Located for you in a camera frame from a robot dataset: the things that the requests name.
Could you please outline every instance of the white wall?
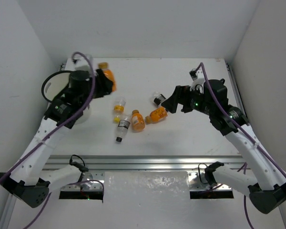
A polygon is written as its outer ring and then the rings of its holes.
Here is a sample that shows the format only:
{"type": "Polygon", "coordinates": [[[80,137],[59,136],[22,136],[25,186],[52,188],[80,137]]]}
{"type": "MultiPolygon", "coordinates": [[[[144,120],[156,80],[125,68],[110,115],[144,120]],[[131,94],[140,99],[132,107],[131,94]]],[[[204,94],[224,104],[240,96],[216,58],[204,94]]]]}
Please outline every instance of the white wall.
{"type": "MultiPolygon", "coordinates": [[[[56,68],[18,3],[0,0],[0,172],[31,141],[45,109],[42,81],[56,68]]],[[[0,216],[7,192],[0,187],[0,216]]]]}
{"type": "Polygon", "coordinates": [[[94,57],[235,55],[259,0],[18,0],[56,63],[94,57]]]}
{"type": "Polygon", "coordinates": [[[233,68],[256,134],[286,170],[286,0],[261,1],[233,68]]]}

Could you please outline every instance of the orange bottle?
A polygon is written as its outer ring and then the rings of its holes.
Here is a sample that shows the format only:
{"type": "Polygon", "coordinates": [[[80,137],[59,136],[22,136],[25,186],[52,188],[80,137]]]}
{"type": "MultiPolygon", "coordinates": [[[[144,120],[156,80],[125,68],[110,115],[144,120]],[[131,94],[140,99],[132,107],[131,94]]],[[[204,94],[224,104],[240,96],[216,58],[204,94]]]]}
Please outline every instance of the orange bottle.
{"type": "Polygon", "coordinates": [[[145,119],[146,122],[149,124],[149,123],[157,123],[166,117],[167,117],[166,109],[160,106],[158,109],[152,111],[149,116],[145,117],[145,119]]]}
{"type": "Polygon", "coordinates": [[[145,128],[144,119],[138,110],[133,110],[132,123],[133,123],[133,129],[135,131],[140,131],[145,128]]]}
{"type": "Polygon", "coordinates": [[[109,69],[109,64],[107,62],[99,63],[99,68],[102,69],[104,75],[113,82],[112,92],[116,91],[116,82],[112,71],[109,69]]]}

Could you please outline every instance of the black cable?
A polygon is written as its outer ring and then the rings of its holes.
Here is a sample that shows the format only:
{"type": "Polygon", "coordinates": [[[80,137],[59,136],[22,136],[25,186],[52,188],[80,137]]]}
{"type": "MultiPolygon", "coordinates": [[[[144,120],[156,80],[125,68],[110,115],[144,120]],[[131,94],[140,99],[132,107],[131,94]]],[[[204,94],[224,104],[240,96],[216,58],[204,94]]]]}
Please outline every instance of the black cable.
{"type": "MultiPolygon", "coordinates": [[[[238,169],[237,172],[239,172],[240,170],[242,170],[246,165],[247,165],[247,163],[245,162],[245,163],[238,169]]],[[[204,193],[207,193],[207,192],[213,192],[213,190],[220,188],[222,185],[223,185],[223,184],[218,185],[218,186],[215,186],[215,187],[210,187],[209,190],[201,191],[200,194],[204,194],[204,193]]]]}
{"type": "Polygon", "coordinates": [[[204,183],[204,182],[202,182],[202,180],[201,180],[201,174],[200,174],[200,165],[205,165],[206,167],[208,167],[205,163],[200,163],[199,165],[198,165],[198,177],[199,177],[199,180],[200,180],[200,182],[202,183],[202,184],[204,184],[204,185],[206,185],[206,184],[208,184],[208,182],[206,182],[206,183],[204,183]]]}
{"type": "Polygon", "coordinates": [[[72,160],[72,157],[73,157],[73,156],[79,158],[79,159],[82,161],[82,165],[86,167],[86,164],[85,164],[84,160],[83,160],[80,156],[78,156],[78,155],[76,155],[76,154],[73,154],[73,155],[70,157],[69,164],[71,164],[71,163],[73,162],[73,160],[72,160]]]}
{"type": "Polygon", "coordinates": [[[56,75],[59,75],[59,74],[61,74],[61,73],[72,73],[72,72],[73,72],[73,71],[59,71],[59,72],[56,72],[56,73],[53,73],[52,75],[50,75],[50,76],[42,83],[42,86],[41,86],[41,94],[42,94],[42,97],[43,97],[46,101],[48,101],[49,103],[51,103],[52,101],[46,97],[45,91],[44,91],[47,82],[48,82],[50,79],[52,79],[54,76],[56,76],[56,75]]]}

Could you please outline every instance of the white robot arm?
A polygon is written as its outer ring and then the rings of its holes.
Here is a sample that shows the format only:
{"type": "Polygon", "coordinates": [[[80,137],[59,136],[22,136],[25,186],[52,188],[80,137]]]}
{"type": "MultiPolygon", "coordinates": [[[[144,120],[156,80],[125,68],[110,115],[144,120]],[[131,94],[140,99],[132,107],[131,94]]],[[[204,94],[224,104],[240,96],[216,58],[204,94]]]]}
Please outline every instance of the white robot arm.
{"type": "Polygon", "coordinates": [[[237,173],[229,165],[216,162],[204,170],[205,179],[211,187],[219,183],[234,188],[267,214],[286,200],[286,172],[281,168],[279,171],[273,164],[243,112],[228,104],[225,80],[208,80],[203,63],[199,67],[190,71],[192,86],[176,86],[173,95],[161,106],[175,113],[177,105],[181,104],[184,113],[197,110],[209,116],[213,127],[238,149],[255,177],[237,173]]]}
{"type": "Polygon", "coordinates": [[[101,69],[96,70],[94,85],[87,63],[79,59],[75,69],[45,112],[37,133],[19,159],[21,163],[17,162],[10,173],[0,173],[0,184],[32,208],[39,206],[52,191],[80,181],[81,175],[88,172],[85,166],[73,161],[62,169],[41,172],[58,142],[82,116],[79,111],[84,104],[112,92],[113,82],[101,69]]]}

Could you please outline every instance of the black bracket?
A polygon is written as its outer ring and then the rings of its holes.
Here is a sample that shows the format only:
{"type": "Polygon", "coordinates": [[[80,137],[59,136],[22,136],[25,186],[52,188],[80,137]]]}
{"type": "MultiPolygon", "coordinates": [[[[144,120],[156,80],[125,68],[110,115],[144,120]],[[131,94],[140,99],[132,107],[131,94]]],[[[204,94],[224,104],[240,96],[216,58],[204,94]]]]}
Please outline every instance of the black bracket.
{"type": "Polygon", "coordinates": [[[77,167],[82,173],[89,171],[89,169],[87,167],[83,166],[82,164],[80,164],[76,161],[70,162],[69,165],[77,167]]]}
{"type": "Polygon", "coordinates": [[[270,191],[262,190],[258,184],[248,188],[252,204],[264,214],[268,214],[286,201],[286,183],[282,186],[275,185],[275,189],[270,191]]]}
{"type": "Polygon", "coordinates": [[[39,179],[34,186],[25,186],[23,181],[19,183],[7,177],[2,186],[9,191],[12,195],[27,203],[30,207],[38,207],[46,199],[49,194],[49,181],[39,179]]]}
{"type": "Polygon", "coordinates": [[[217,184],[217,182],[215,181],[215,178],[213,176],[213,173],[220,166],[224,166],[224,163],[216,161],[215,163],[209,165],[207,168],[204,169],[204,177],[207,180],[207,182],[209,183],[209,185],[217,184]]]}

